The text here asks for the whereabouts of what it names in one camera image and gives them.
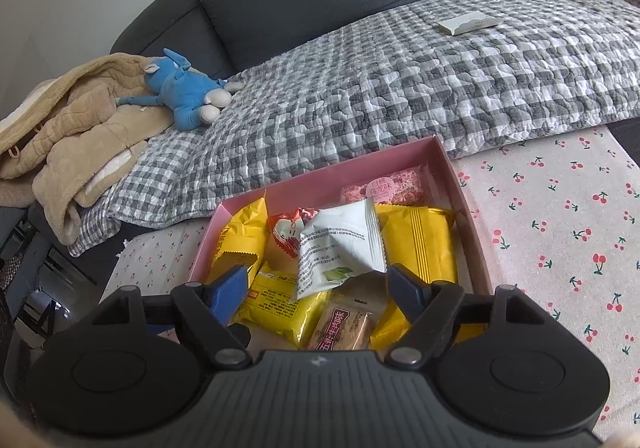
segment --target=box of snacks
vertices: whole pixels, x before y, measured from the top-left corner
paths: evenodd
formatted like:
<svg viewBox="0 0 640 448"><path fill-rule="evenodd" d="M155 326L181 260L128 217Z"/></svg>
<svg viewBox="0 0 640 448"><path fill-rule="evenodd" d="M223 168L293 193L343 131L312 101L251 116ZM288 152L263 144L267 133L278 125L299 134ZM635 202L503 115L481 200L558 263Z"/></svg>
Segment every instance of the box of snacks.
<svg viewBox="0 0 640 448"><path fill-rule="evenodd" d="M191 280L211 282L225 252L258 258L234 320L277 335L262 348L388 348L409 328L385 293L381 272L391 264L490 292L472 215L435 137L221 202Z"/></svg>

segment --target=pink snack package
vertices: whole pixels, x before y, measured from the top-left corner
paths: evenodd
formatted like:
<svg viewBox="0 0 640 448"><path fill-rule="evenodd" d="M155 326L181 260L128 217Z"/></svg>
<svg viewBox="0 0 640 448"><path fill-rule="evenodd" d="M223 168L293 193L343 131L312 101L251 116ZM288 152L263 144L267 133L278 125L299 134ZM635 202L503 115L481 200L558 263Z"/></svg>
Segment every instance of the pink snack package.
<svg viewBox="0 0 640 448"><path fill-rule="evenodd" d="M381 204L410 206L420 202L424 197L420 173L415 168L409 168L340 191L342 203L353 203L365 197L373 197L374 202Z"/></svg>

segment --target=plush toy foot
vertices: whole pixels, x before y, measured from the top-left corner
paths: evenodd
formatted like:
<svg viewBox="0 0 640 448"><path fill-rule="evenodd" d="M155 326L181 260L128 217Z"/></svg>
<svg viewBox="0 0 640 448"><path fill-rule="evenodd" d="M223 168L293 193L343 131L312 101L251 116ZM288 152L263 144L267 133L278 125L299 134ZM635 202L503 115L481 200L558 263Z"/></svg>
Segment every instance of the plush toy foot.
<svg viewBox="0 0 640 448"><path fill-rule="evenodd" d="M217 108L225 108L231 103L231 94L226 92L225 89L214 89L204 95L204 103Z"/></svg>
<svg viewBox="0 0 640 448"><path fill-rule="evenodd" d="M244 89L244 83L242 82L227 82L225 85L225 91L231 94L236 94L236 92L242 89Z"/></svg>
<svg viewBox="0 0 640 448"><path fill-rule="evenodd" d="M203 123L211 124L220 117L220 109L213 105L202 105L198 109L198 115Z"/></svg>

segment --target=red snack package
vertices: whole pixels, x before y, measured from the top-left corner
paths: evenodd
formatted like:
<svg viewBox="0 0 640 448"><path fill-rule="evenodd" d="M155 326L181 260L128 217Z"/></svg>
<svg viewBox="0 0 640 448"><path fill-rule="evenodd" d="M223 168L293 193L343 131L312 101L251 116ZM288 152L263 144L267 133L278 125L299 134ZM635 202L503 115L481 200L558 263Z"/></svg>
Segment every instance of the red snack package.
<svg viewBox="0 0 640 448"><path fill-rule="evenodd" d="M354 184L340 192L343 203L353 203L365 197L373 197L374 202L381 204L410 206L420 202L424 197L420 174L415 168L409 168L368 183Z"/></svg>
<svg viewBox="0 0 640 448"><path fill-rule="evenodd" d="M273 238L291 258L298 258L300 231L318 213L318 210L298 208L294 212L269 217L268 225Z"/></svg>

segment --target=white logo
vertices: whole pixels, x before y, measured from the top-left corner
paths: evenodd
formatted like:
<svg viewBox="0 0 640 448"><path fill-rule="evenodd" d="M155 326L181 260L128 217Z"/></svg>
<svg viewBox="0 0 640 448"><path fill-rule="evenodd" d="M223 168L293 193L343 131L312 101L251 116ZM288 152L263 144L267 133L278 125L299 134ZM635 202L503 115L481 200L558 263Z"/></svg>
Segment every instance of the white logo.
<svg viewBox="0 0 640 448"><path fill-rule="evenodd" d="M313 358L311 363L316 367L322 367L324 364L329 363L329 360L324 356L318 356L317 358Z"/></svg>

